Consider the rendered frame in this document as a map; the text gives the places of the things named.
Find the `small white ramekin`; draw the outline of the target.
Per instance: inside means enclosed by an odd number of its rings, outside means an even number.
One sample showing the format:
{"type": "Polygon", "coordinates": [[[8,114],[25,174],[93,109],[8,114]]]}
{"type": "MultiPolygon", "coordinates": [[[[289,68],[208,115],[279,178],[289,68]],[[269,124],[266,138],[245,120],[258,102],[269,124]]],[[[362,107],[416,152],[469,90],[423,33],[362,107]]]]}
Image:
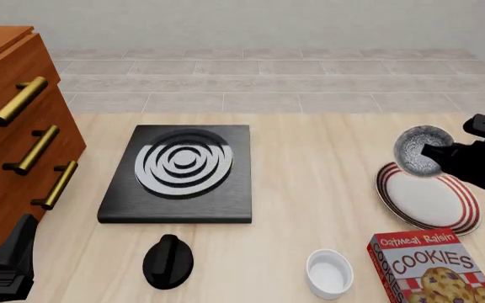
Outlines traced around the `small white ramekin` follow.
{"type": "Polygon", "coordinates": [[[306,283],[323,300],[337,300],[354,282],[349,261],[332,249],[318,249],[306,260],[306,283]]]}

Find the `oatmeal raisin cookies box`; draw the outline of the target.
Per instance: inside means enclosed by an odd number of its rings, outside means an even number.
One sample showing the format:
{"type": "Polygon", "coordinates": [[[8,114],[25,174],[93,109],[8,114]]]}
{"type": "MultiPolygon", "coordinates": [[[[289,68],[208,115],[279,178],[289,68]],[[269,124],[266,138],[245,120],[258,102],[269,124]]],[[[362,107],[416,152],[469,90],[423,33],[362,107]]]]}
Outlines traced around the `oatmeal raisin cookies box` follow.
{"type": "Polygon", "coordinates": [[[367,252],[391,303],[485,303],[485,275],[451,229],[375,234],[367,252]]]}

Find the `flat black stove plate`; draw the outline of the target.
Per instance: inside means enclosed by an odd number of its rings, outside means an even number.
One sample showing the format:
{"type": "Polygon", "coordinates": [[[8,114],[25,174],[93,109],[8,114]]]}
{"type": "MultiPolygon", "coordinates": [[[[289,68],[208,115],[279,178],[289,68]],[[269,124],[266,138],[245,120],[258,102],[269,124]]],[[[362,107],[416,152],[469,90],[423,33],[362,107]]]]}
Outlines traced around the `flat black stove plate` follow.
{"type": "Polygon", "coordinates": [[[102,224],[249,224],[248,125],[137,125],[99,206],[102,224]]]}

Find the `round black stove knob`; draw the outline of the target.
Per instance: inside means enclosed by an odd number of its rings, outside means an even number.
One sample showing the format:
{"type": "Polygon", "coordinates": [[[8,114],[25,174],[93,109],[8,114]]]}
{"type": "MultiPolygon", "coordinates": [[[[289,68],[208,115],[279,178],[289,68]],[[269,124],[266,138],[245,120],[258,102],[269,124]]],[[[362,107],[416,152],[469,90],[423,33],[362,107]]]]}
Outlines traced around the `round black stove knob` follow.
{"type": "Polygon", "coordinates": [[[189,245],[174,234],[164,234],[143,259],[142,271],[157,290],[172,290],[191,275],[194,257],[189,245]]]}

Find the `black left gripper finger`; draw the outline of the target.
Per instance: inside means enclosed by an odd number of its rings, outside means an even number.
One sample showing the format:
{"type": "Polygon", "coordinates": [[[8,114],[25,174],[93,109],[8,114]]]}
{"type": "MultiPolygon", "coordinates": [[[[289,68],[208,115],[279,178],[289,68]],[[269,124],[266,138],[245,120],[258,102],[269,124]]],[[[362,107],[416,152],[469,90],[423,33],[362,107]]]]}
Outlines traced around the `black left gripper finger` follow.
{"type": "Polygon", "coordinates": [[[0,279],[34,278],[33,248],[39,222],[24,214],[0,246],[0,279]]]}

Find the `white plate with red rings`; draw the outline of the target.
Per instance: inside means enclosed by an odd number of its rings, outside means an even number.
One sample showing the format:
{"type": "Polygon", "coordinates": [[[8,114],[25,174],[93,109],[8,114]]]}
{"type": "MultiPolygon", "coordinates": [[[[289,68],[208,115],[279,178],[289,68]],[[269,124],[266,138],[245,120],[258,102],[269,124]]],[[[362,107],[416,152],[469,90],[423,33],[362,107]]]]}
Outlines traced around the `white plate with red rings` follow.
{"type": "Polygon", "coordinates": [[[421,230],[449,228],[464,236],[482,223],[477,197],[453,176],[417,178],[390,162],[376,175],[376,191],[393,214],[421,230]]]}

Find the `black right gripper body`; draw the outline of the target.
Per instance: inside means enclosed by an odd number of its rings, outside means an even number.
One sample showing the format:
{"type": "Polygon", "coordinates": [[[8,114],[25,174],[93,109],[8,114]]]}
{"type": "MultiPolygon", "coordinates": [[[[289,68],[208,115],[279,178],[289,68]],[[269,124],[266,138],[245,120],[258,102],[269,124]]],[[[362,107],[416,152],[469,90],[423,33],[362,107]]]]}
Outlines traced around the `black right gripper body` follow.
{"type": "Polygon", "coordinates": [[[485,143],[474,141],[471,145],[454,143],[442,147],[444,159],[440,162],[444,173],[461,181],[485,189],[485,143]]]}

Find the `black patterned bowl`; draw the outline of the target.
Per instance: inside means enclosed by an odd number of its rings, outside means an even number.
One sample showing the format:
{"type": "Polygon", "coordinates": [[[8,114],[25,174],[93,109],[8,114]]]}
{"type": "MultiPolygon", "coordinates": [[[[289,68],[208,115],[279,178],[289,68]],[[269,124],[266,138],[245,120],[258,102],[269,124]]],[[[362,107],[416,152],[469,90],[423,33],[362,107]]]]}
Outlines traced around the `black patterned bowl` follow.
{"type": "Polygon", "coordinates": [[[445,130],[433,125],[417,125],[405,130],[396,140],[393,154],[396,164],[405,172],[419,178],[442,174],[440,165],[422,155],[424,146],[451,146],[454,139],[445,130]]]}

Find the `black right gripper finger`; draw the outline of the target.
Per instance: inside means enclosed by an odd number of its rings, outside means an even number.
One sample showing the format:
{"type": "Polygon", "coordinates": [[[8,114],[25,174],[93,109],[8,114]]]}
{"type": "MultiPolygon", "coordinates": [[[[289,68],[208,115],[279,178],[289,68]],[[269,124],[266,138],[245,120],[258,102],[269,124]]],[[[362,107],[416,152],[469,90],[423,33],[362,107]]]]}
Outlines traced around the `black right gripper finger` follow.
{"type": "Polygon", "coordinates": [[[445,165],[454,153],[454,146],[431,146],[425,144],[420,152],[422,156],[431,158],[432,161],[439,165],[445,165]]]}

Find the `wooden cabinet drawer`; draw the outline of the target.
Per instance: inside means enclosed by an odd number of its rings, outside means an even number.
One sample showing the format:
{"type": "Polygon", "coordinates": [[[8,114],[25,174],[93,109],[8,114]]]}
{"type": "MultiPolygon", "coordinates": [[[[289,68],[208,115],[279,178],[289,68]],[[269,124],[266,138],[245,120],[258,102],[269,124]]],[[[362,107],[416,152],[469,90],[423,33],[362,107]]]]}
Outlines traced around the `wooden cabinet drawer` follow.
{"type": "Polygon", "coordinates": [[[19,111],[9,125],[15,125],[29,118],[37,103],[60,82],[60,78],[38,34],[26,35],[0,54],[0,111],[37,77],[43,77],[46,80],[46,88],[26,108],[19,111]]]}
{"type": "Polygon", "coordinates": [[[0,200],[50,177],[53,167],[83,150],[61,92],[46,77],[14,85],[0,106],[0,200]]]}
{"type": "Polygon", "coordinates": [[[8,236],[22,214],[41,218],[44,210],[32,206],[32,199],[44,199],[60,174],[54,166],[77,161],[85,150],[85,142],[68,108],[48,109],[32,122],[20,126],[0,144],[0,244],[8,236]],[[4,171],[4,163],[19,162],[38,137],[32,130],[45,130],[50,125],[60,128],[59,134],[26,176],[4,171]]]}

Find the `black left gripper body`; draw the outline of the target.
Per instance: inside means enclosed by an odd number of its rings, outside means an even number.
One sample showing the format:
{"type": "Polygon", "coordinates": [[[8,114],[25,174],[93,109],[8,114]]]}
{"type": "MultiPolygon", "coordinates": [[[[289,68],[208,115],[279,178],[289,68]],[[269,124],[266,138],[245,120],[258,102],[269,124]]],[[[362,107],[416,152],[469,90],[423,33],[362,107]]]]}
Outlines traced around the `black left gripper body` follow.
{"type": "Polygon", "coordinates": [[[26,300],[34,284],[34,270],[0,270],[0,301],[26,300]]]}

